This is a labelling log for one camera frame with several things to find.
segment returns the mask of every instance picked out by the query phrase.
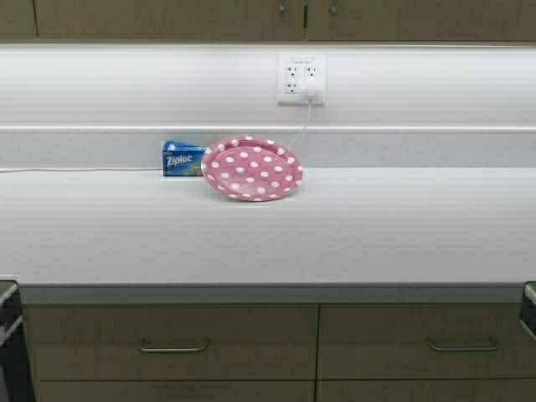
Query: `blue box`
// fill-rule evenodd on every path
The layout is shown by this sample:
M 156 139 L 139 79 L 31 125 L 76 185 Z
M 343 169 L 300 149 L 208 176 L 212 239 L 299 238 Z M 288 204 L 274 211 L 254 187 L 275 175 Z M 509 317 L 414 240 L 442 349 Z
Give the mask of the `blue box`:
M 201 159 L 205 147 L 180 141 L 168 141 L 162 147 L 164 176 L 203 176 Z

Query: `lower cabinet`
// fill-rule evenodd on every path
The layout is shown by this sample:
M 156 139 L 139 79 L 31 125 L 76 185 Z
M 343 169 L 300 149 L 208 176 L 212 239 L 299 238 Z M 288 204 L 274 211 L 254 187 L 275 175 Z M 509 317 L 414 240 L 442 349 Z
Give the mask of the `lower cabinet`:
M 311 402 L 312 381 L 43 382 L 40 402 Z
M 536 379 L 321 381 L 319 402 L 514 402 L 534 400 Z

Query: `electrical outlet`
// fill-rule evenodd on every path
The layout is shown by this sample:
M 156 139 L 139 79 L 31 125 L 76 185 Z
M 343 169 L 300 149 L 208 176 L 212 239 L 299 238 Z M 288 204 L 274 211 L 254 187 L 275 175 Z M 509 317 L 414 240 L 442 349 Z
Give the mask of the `electrical outlet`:
M 327 60 L 324 55 L 280 55 L 277 102 L 280 105 L 307 105 L 306 84 L 308 80 L 315 80 L 317 98 L 313 105 L 323 105 L 326 77 Z

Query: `cabinet door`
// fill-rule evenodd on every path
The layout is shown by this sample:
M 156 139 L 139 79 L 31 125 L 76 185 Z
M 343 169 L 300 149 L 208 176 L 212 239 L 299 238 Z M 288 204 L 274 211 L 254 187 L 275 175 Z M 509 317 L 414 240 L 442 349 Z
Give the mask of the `cabinet door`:
M 300 0 L 36 0 L 36 6 L 39 35 L 50 39 L 302 38 Z
M 309 0 L 310 40 L 534 41 L 536 0 Z
M 32 0 L 0 0 L 0 39 L 35 36 Z

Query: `pink polka dot plate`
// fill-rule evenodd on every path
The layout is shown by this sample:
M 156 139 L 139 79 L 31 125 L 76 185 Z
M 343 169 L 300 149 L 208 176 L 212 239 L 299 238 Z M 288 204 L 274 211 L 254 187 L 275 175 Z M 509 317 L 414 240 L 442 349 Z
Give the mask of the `pink polka dot plate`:
M 302 184 L 303 170 L 294 152 L 261 137 L 241 136 L 207 148 L 201 162 L 207 182 L 230 198 L 271 201 Z

